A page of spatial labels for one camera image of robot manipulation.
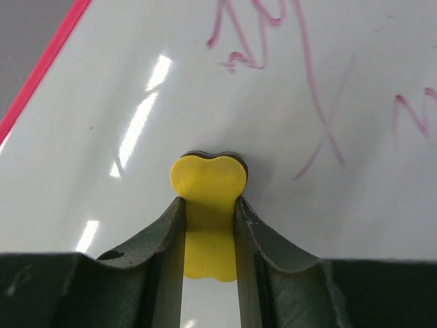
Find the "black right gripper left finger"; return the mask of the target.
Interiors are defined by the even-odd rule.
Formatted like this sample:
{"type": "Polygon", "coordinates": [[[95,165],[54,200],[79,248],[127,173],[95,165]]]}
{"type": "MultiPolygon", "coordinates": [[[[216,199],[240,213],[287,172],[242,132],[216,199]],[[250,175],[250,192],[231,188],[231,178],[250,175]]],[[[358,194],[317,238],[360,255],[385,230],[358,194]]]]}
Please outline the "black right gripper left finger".
{"type": "Polygon", "coordinates": [[[182,198],[98,258],[1,254],[2,327],[178,327],[186,208],[182,198]]]}

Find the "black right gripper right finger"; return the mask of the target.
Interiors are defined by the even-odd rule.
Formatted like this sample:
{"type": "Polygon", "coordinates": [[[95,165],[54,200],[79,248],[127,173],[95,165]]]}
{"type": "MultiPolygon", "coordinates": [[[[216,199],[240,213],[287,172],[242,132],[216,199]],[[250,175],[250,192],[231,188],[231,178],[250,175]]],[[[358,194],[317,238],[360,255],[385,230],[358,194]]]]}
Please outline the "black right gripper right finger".
{"type": "Polygon", "coordinates": [[[321,259],[240,197],[234,239],[243,327],[435,327],[436,263],[321,259]]]}

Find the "yellow whiteboard eraser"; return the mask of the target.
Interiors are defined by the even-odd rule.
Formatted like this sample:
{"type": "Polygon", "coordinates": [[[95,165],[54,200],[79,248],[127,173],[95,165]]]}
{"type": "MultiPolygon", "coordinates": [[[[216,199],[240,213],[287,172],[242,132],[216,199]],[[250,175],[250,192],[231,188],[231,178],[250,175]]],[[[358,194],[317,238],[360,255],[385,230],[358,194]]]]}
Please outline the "yellow whiteboard eraser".
{"type": "Polygon", "coordinates": [[[236,280],[234,211],[248,177],[234,152],[190,151],[172,165],[170,183],[186,207],[185,277],[236,280]]]}

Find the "pink framed whiteboard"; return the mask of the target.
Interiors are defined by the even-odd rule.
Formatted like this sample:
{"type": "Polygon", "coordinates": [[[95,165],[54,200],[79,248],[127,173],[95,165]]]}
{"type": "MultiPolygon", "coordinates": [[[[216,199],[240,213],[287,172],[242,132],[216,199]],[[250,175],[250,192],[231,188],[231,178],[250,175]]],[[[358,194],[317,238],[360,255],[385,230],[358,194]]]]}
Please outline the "pink framed whiteboard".
{"type": "MultiPolygon", "coordinates": [[[[436,2],[76,1],[1,123],[1,254],[98,258],[190,151],[318,258],[436,263],[436,2]]],[[[178,327],[243,327],[237,277],[183,272],[178,327]]]]}

